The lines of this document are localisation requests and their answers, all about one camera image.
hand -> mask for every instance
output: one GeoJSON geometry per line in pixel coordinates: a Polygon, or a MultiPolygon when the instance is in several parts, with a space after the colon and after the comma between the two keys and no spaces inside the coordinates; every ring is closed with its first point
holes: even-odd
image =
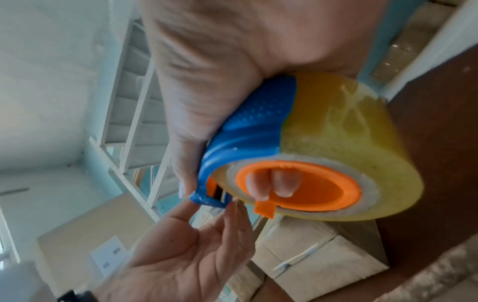
{"type": "Polygon", "coordinates": [[[138,243],[132,259],[95,292],[99,302],[213,302],[232,274],[254,255],[243,204],[230,203],[199,230],[199,205],[183,201],[138,243]]]}
{"type": "MultiPolygon", "coordinates": [[[[164,98],[181,192],[196,188],[205,145],[264,79],[293,70],[354,77],[386,0],[139,0],[164,98]]],[[[259,201],[291,196],[297,171],[250,175],[259,201]]]]}

orange plastic core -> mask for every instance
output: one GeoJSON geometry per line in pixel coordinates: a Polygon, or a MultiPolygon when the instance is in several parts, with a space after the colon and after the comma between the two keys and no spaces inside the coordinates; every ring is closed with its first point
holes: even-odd
{"type": "Polygon", "coordinates": [[[275,206],[298,211],[332,211],[359,201],[360,186],[351,177],[330,168],[304,162],[264,161],[242,167],[236,174],[236,183],[249,194],[245,179],[249,173],[270,169],[293,169],[302,172],[299,189],[289,198],[270,192],[268,201],[256,202],[254,212],[273,218],[275,206]]]}

ceiling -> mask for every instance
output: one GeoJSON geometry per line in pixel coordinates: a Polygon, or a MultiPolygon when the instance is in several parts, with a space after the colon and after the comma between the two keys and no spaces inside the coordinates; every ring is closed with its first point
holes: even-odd
{"type": "Polygon", "coordinates": [[[108,0],[0,1],[0,171],[78,161],[108,0]]]}

white sleeve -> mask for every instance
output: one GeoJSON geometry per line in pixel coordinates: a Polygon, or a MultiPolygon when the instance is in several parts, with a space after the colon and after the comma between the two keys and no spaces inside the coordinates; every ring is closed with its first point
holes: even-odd
{"type": "Polygon", "coordinates": [[[56,302],[34,262],[15,264],[0,271],[0,293],[1,300],[8,302],[56,302]]]}

brown floor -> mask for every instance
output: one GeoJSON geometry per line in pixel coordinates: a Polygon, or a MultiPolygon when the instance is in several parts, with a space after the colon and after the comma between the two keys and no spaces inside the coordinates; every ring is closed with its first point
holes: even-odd
{"type": "MultiPolygon", "coordinates": [[[[372,302],[478,231],[478,46],[410,82],[389,110],[425,193],[377,221],[389,270],[314,302],[372,302]]],[[[266,280],[253,301],[291,299],[266,280]]]]}

